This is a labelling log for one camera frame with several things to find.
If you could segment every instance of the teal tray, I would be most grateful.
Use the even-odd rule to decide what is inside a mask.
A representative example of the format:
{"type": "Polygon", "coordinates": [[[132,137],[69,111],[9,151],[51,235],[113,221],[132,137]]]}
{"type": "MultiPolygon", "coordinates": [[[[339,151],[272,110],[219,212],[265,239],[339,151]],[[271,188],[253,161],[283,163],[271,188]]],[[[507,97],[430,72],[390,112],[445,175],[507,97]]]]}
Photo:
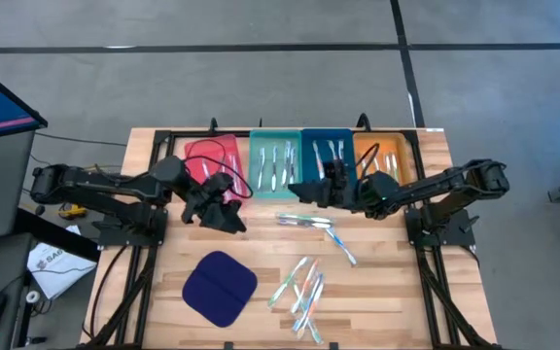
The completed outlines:
{"type": "MultiPolygon", "coordinates": [[[[295,183],[301,182],[301,132],[299,130],[252,130],[250,132],[250,162],[248,170],[249,184],[254,191],[254,198],[295,198],[287,187],[282,186],[282,171],[284,169],[284,150],[286,141],[291,141],[291,147],[296,148],[295,183]],[[273,174],[273,147],[278,147],[276,158],[276,191],[271,190],[271,176],[273,174]],[[262,169],[261,188],[259,189],[259,171],[261,169],[260,155],[264,148],[264,167],[262,169]]],[[[287,184],[290,170],[287,169],[287,184]]]]}

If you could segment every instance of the mouse pad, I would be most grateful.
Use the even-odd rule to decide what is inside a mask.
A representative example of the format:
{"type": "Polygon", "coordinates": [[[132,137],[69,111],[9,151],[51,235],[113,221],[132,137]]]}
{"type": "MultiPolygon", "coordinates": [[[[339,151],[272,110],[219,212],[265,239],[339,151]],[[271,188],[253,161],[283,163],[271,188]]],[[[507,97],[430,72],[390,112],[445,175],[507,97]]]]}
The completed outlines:
{"type": "Polygon", "coordinates": [[[257,289],[257,276],[224,252],[204,257],[183,287],[183,300],[217,327],[237,319],[257,289]]]}

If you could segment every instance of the navy blue cloth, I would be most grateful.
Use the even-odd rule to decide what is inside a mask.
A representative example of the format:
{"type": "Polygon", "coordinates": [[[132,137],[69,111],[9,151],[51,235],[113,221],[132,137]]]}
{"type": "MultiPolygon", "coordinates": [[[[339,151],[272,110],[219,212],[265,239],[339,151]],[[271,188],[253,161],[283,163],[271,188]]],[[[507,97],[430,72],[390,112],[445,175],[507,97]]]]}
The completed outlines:
{"type": "Polygon", "coordinates": [[[257,275],[224,252],[204,257],[183,287],[183,300],[217,327],[237,319],[254,290],[257,275]]]}

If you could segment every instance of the wooden table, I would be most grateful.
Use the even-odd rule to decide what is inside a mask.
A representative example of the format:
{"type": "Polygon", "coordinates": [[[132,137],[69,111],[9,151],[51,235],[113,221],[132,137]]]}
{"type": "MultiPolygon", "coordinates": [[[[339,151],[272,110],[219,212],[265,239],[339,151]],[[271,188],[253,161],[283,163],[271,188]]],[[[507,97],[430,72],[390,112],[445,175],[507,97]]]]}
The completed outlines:
{"type": "MultiPolygon", "coordinates": [[[[124,156],[122,173],[135,175],[148,169],[154,128],[134,128],[124,156]]],[[[420,150],[427,176],[451,166],[442,130],[418,129],[420,150]]],[[[175,154],[184,156],[184,145],[193,139],[179,139],[175,154]]],[[[249,140],[240,138],[239,151],[247,174],[249,140]]],[[[180,221],[183,203],[168,204],[169,227],[158,249],[157,267],[148,312],[144,348],[222,348],[225,341],[235,348],[327,348],[316,346],[307,334],[297,341],[291,332],[293,318],[288,309],[295,297],[286,293],[270,311],[267,301],[303,256],[319,257],[326,274],[326,287],[315,313],[322,338],[338,342],[344,349],[431,348],[425,305],[414,249],[408,244],[403,211],[377,222],[348,211],[320,209],[297,200],[248,200],[240,210],[247,232],[236,235],[214,231],[180,221]],[[356,256],[351,267],[343,252],[327,235],[316,229],[281,227],[277,212],[314,214],[334,218],[336,232],[356,256]],[[183,285],[197,263],[207,254],[221,250],[258,276],[259,286],[234,324],[213,326],[183,301],[183,285]]],[[[103,251],[96,272],[92,299],[107,265],[119,250],[103,251]]],[[[123,297],[130,248],[122,254],[100,296],[97,327],[103,325],[123,297]]],[[[478,333],[496,342],[487,301],[476,261],[458,247],[443,247],[448,282],[453,300],[478,333]]],[[[140,268],[145,260],[142,255],[140,268]]],[[[442,341],[443,311],[436,301],[442,341]]],[[[86,325],[89,325],[87,310],[86,325]]],[[[126,341],[133,338],[137,302],[129,315],[126,341]]]]}

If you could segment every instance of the gray floor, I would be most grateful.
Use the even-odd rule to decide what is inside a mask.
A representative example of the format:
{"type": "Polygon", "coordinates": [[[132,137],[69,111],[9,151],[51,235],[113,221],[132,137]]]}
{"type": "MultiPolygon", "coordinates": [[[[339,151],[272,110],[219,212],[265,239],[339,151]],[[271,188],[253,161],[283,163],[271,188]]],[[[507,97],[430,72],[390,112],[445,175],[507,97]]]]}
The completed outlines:
{"type": "MultiPolygon", "coordinates": [[[[400,2],[409,43],[560,42],[557,0],[400,2]]],[[[396,39],[387,0],[0,0],[0,47],[396,39]]],[[[508,164],[510,193],[471,207],[499,341],[560,349],[560,204],[545,195],[560,185],[560,52],[411,58],[425,122],[446,129],[455,162],[508,164]]],[[[397,52],[1,54],[0,81],[50,121],[48,133],[116,142],[134,126],[212,117],[346,126],[367,112],[376,126],[413,125],[397,52]]],[[[44,138],[33,153],[80,165],[123,158],[122,148],[44,138]]],[[[91,280],[32,322],[50,338],[39,348],[76,343],[91,280]]]]}

